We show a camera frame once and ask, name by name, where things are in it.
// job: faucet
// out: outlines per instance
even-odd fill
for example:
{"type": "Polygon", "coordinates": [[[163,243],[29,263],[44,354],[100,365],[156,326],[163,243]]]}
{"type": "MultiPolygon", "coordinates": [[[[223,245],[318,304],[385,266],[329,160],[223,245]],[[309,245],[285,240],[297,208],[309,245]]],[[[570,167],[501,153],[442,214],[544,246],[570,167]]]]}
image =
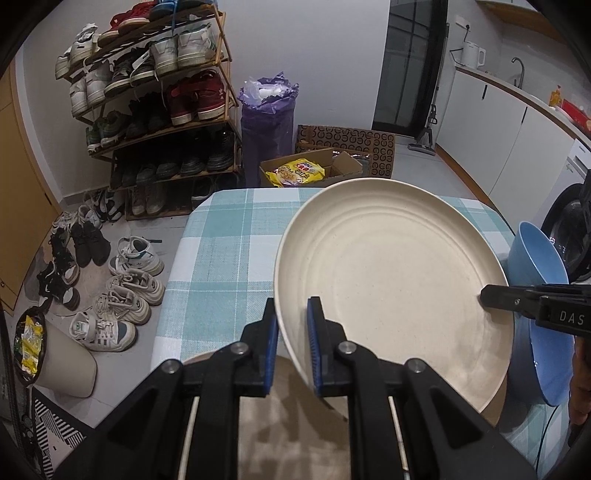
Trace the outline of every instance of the faucet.
{"type": "Polygon", "coordinates": [[[513,85],[521,89],[523,87],[523,77],[525,76],[525,65],[523,65],[523,62],[519,57],[514,57],[513,60],[511,60],[511,63],[515,63],[516,61],[521,63],[521,78],[519,79],[519,85],[517,85],[517,79],[513,81],[513,85]]]}

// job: metal bolt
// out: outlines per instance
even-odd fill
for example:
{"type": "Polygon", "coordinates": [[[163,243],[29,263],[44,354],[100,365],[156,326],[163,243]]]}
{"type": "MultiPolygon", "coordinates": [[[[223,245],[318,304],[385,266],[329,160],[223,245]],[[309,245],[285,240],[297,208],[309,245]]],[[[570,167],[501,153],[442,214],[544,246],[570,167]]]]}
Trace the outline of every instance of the metal bolt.
{"type": "Polygon", "coordinates": [[[357,345],[355,345],[353,342],[344,341],[339,343],[339,350],[345,355],[350,355],[357,350],[357,345]]]}
{"type": "Polygon", "coordinates": [[[418,358],[411,358],[408,361],[408,369],[416,374],[423,372],[427,368],[427,364],[418,358]]]}
{"type": "Polygon", "coordinates": [[[166,360],[160,365],[160,368],[167,374],[173,374],[181,368],[181,362],[178,360],[166,360]]]}
{"type": "Polygon", "coordinates": [[[244,355],[246,352],[248,352],[248,345],[244,342],[236,342],[232,344],[230,351],[235,355],[244,355]]]}

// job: white kettle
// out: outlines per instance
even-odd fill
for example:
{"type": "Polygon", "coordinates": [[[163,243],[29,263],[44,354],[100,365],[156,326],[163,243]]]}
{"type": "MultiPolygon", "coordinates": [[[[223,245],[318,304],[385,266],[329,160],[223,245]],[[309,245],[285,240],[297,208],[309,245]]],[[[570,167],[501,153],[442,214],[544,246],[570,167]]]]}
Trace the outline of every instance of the white kettle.
{"type": "Polygon", "coordinates": [[[464,42],[464,50],[462,51],[461,64],[470,67],[471,69],[477,69],[482,67],[486,61],[486,50],[480,48],[471,41],[464,42]]]}

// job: human hand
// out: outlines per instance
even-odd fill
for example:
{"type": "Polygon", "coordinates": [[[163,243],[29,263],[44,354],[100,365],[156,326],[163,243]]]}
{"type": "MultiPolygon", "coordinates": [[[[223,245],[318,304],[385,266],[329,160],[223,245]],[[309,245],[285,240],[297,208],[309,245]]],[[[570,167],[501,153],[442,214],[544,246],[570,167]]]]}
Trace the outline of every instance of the human hand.
{"type": "Polygon", "coordinates": [[[571,423],[582,425],[591,413],[591,367],[585,363],[585,344],[574,340],[573,379],[570,381],[569,417],[571,423]]]}

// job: tablecloth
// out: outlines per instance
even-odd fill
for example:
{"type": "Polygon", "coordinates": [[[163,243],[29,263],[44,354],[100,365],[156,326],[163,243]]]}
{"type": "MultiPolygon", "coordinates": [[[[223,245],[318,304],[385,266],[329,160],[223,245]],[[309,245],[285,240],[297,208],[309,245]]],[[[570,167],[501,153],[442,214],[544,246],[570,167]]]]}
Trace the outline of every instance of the tablecloth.
{"type": "MultiPolygon", "coordinates": [[[[189,217],[162,303],[152,368],[167,358],[186,360],[237,340],[261,319],[273,295],[273,269],[281,236],[303,203],[320,189],[245,189],[215,193],[189,217]]],[[[477,200],[441,197],[478,229],[500,260],[514,235],[504,220],[477,200]]],[[[532,464],[554,409],[526,406],[509,393],[499,430],[532,464]]],[[[540,477],[564,445],[568,412],[554,413],[541,452],[540,477]]]]}

